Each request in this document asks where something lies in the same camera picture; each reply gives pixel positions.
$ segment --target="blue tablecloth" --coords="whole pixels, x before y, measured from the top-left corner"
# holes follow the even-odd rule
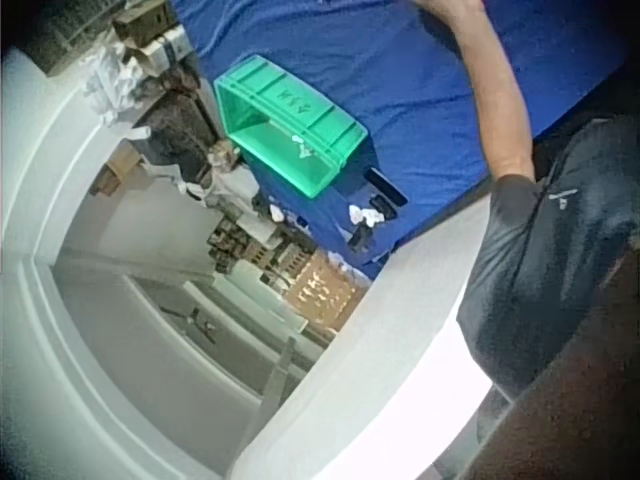
[[[535,134],[553,124],[619,67],[620,40],[594,0],[487,0],[516,70]],[[469,82],[457,56],[404,0],[173,0],[210,81],[260,54],[327,95],[371,134],[314,200],[250,162],[277,204],[303,217],[315,240],[370,276],[375,259],[424,230],[487,176]],[[348,206],[368,205],[367,165],[408,197],[396,220],[377,226],[366,252],[346,238]]]

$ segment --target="hand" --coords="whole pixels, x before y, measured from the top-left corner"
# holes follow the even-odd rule
[[[433,13],[450,27],[478,12],[484,12],[483,0],[411,0],[411,2]]]

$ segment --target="white wall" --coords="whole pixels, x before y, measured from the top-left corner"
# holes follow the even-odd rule
[[[54,274],[82,339],[116,386],[169,440],[224,474],[259,400],[186,343],[125,277]]]
[[[136,167],[111,196],[87,195],[64,247],[118,260],[213,273],[207,239],[222,218]]]
[[[22,52],[11,49],[2,61],[2,222],[43,133],[77,82],[77,69],[48,79]]]
[[[3,58],[3,454],[34,479],[217,478],[115,387],[51,276],[82,196],[144,113],[102,127],[78,91],[77,72],[67,73],[45,78],[15,50]]]

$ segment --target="shirt sleeve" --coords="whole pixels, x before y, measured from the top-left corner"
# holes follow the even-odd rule
[[[539,201],[540,188],[526,177],[507,175],[496,182],[487,231],[457,316],[474,360],[504,393],[516,389],[504,368],[514,363],[504,322],[513,322],[510,299]]]

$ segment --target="black object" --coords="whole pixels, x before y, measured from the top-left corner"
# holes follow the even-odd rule
[[[353,232],[353,236],[349,239],[347,245],[349,245],[349,248],[354,252],[361,252],[366,249],[372,236],[373,230],[363,220],[358,224],[356,231]]]
[[[369,200],[369,205],[375,208],[378,212],[384,215],[385,220],[395,220],[398,218],[398,212],[393,208],[391,203],[384,198],[382,195],[376,195],[375,197],[371,197]]]
[[[364,178],[376,187],[380,193],[391,200],[397,207],[404,207],[409,200],[398,188],[391,183],[377,168],[370,168],[364,173]]]

